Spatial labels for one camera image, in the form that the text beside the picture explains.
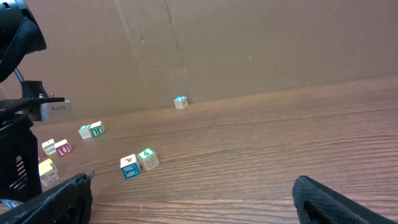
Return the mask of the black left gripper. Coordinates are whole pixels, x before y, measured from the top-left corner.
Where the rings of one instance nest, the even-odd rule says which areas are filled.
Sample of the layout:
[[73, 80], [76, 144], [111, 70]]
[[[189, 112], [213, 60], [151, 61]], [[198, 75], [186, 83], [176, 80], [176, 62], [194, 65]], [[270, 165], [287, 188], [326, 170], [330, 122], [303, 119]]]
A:
[[1, 198], [26, 202], [42, 193], [37, 138], [30, 130], [42, 121], [40, 106], [57, 103], [41, 81], [21, 82], [22, 98], [1, 101]]

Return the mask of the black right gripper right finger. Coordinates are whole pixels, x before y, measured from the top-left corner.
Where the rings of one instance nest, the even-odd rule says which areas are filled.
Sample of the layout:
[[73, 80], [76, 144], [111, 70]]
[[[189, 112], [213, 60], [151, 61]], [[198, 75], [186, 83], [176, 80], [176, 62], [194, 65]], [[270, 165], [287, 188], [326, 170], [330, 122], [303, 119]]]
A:
[[306, 175], [295, 180], [292, 197], [300, 224], [396, 224]]

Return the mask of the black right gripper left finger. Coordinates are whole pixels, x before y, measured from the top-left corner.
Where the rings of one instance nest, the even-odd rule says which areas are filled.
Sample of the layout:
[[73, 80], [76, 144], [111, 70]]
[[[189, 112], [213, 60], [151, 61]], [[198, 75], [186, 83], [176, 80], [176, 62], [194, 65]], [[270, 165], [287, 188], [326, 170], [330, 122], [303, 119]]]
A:
[[1, 214], [3, 224], [86, 224], [90, 222], [95, 172], [77, 174], [22, 205]]

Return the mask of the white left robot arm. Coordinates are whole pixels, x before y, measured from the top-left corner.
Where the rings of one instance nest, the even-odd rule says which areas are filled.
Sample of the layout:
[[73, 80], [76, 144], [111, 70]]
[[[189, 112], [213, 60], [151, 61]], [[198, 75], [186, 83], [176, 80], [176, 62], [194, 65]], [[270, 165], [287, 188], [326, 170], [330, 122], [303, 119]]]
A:
[[37, 138], [30, 130], [49, 96], [41, 81], [26, 81], [17, 67], [25, 55], [47, 48], [43, 34], [24, 1], [1, 1], [1, 81], [12, 73], [22, 98], [1, 100], [1, 198], [26, 202], [42, 193]]

